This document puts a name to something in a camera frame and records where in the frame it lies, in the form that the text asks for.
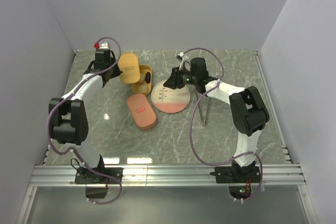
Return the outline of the orange lunch box lid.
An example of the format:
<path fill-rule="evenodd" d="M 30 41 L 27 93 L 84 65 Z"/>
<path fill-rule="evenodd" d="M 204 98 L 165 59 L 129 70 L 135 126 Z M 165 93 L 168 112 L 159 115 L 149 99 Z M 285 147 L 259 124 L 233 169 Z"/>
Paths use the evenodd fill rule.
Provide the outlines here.
<path fill-rule="evenodd" d="M 120 81 L 124 84 L 133 84 L 140 80 L 139 61 L 136 54 L 132 52 L 123 53 L 118 61 L 121 71 Z"/>

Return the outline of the steamed bun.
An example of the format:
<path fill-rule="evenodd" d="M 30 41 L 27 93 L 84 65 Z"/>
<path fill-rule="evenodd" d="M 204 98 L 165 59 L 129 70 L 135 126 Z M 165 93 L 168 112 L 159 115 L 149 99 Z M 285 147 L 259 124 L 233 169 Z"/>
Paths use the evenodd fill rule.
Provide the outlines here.
<path fill-rule="evenodd" d="M 139 83 L 143 83 L 144 81 L 145 81 L 145 75 L 140 74 Z"/>
<path fill-rule="evenodd" d="M 148 91 L 149 91 L 149 88 L 147 87 L 147 85 L 144 85 L 144 84 L 139 85 L 139 87 L 138 87 L 138 92 L 139 93 L 146 93 Z"/>

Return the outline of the orange lunch box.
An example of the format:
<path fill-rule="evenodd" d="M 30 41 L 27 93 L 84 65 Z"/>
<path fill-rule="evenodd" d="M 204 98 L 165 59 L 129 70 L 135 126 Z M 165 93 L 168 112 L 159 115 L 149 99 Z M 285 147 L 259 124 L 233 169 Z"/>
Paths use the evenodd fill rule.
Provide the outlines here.
<path fill-rule="evenodd" d="M 134 93 L 142 93 L 149 95 L 152 90 L 152 68 L 149 65 L 139 65 L 140 79 L 136 83 L 131 84 Z"/>

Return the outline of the black sea cucumber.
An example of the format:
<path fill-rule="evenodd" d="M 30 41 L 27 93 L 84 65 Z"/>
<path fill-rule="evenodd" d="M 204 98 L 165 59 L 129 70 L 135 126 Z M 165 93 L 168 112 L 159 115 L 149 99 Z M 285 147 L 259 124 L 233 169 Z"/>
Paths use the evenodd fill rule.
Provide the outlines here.
<path fill-rule="evenodd" d="M 145 75 L 145 81 L 146 83 L 150 83 L 151 82 L 151 73 L 147 72 Z"/>

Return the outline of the metal tongs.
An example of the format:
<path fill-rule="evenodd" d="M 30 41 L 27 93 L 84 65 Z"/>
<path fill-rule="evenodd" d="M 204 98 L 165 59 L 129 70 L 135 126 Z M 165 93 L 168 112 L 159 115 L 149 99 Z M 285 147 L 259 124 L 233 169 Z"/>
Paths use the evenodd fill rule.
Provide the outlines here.
<path fill-rule="evenodd" d="M 198 120 L 199 125 L 204 127 L 207 123 L 207 113 L 209 106 L 209 98 L 203 97 L 197 105 L 197 113 L 195 118 Z"/>

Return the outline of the pink lunch box lid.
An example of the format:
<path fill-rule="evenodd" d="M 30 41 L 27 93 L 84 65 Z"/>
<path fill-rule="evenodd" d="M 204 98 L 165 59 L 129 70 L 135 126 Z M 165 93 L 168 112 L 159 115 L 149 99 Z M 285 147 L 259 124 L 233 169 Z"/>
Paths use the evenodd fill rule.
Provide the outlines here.
<path fill-rule="evenodd" d="M 142 93 L 129 96 L 127 98 L 127 106 L 137 127 L 145 122 L 150 123 L 157 120 L 147 97 Z"/>

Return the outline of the pink lunch box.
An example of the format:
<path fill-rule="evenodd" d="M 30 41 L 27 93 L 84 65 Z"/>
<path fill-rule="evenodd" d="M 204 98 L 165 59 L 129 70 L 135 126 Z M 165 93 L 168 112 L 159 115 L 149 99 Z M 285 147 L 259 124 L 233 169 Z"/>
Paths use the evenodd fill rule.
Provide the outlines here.
<path fill-rule="evenodd" d="M 157 123 L 157 121 L 153 121 L 153 122 L 150 122 L 150 123 L 145 122 L 145 123 L 143 123 L 139 126 L 139 129 L 142 130 L 142 131 L 149 130 L 149 129 L 155 127 L 156 123 Z"/>

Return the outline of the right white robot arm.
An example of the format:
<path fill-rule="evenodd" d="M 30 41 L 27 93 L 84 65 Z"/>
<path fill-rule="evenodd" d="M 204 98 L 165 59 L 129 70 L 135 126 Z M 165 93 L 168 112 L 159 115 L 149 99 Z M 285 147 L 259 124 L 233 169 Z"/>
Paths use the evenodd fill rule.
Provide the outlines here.
<path fill-rule="evenodd" d="M 184 54 L 177 58 L 180 64 L 172 69 L 164 87 L 175 90 L 193 85 L 201 94 L 199 101 L 210 97 L 228 104 L 238 131 L 236 152 L 228 160 L 231 165 L 227 166 L 226 162 L 215 164 L 212 175 L 218 183 L 260 182 L 262 167 L 256 166 L 256 149 L 261 132 L 269 122 L 269 113 L 258 89 L 254 86 L 236 87 L 211 77 L 204 58 L 189 59 Z"/>

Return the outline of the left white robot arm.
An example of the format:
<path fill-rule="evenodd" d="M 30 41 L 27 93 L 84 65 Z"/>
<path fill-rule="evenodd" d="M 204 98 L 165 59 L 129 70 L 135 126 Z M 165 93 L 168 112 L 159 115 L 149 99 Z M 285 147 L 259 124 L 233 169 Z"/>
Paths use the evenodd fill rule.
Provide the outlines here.
<path fill-rule="evenodd" d="M 47 119 L 48 142 L 58 155 L 73 152 L 78 158 L 79 174 L 93 183 L 119 181 L 108 175 L 103 158 L 87 141 L 89 125 L 85 104 L 107 82 L 121 74 L 118 58 L 108 48 L 96 49 L 94 60 L 89 64 L 79 83 L 61 98 L 49 101 Z"/>

